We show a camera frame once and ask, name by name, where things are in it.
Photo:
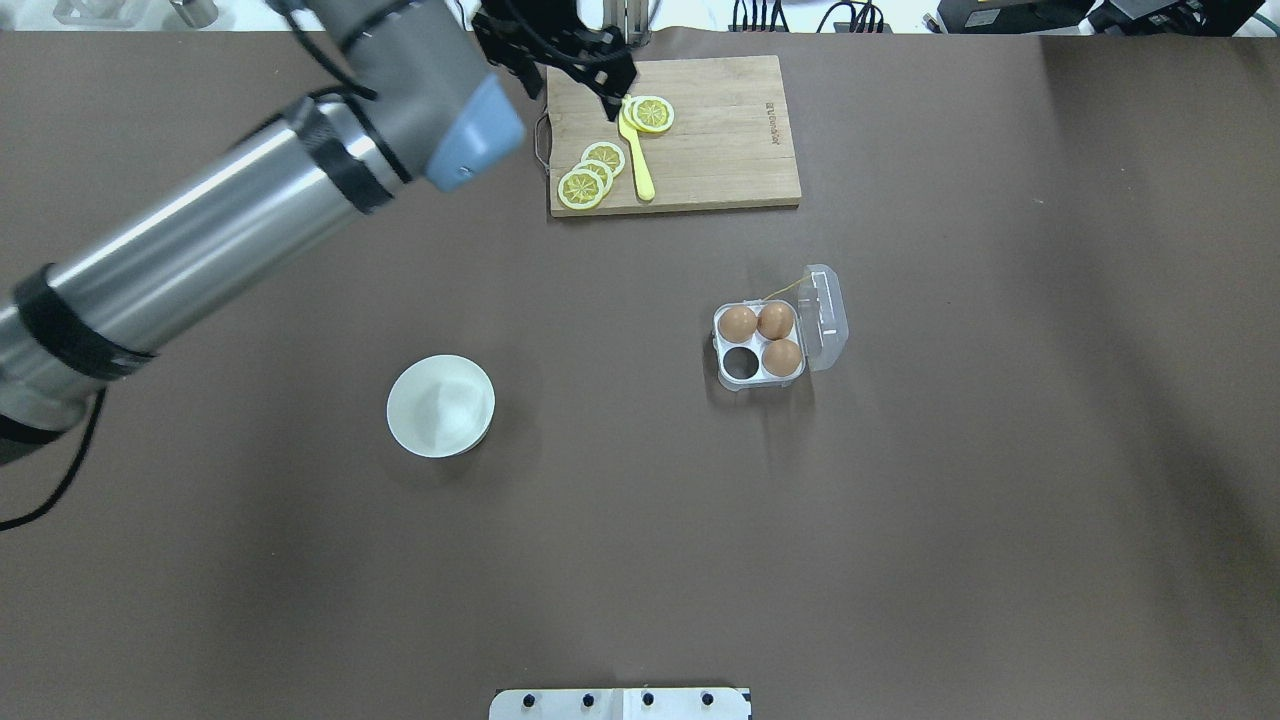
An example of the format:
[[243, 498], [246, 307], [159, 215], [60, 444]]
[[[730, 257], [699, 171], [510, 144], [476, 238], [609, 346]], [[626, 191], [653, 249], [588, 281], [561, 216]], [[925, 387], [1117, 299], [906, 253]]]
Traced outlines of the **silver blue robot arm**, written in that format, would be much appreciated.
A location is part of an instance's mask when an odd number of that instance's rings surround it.
[[55, 442], [90, 398], [280, 264], [424, 179], [452, 192], [513, 152], [525, 128], [500, 86], [530, 97], [543, 67], [620, 114], [637, 76], [614, 26], [573, 1], [484, 1], [465, 31], [444, 1], [275, 1], [307, 9], [346, 59], [169, 197], [3, 304], [3, 461]]

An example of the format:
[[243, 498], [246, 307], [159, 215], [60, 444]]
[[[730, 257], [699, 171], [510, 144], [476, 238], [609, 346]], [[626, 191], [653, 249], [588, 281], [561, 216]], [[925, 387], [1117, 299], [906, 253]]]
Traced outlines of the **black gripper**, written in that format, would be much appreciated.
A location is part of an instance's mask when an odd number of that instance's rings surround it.
[[470, 24], [486, 60], [529, 97], [547, 86], [543, 68], [558, 69], [600, 99], [609, 123], [618, 120], [637, 78], [625, 29], [585, 24], [576, 1], [480, 1]]

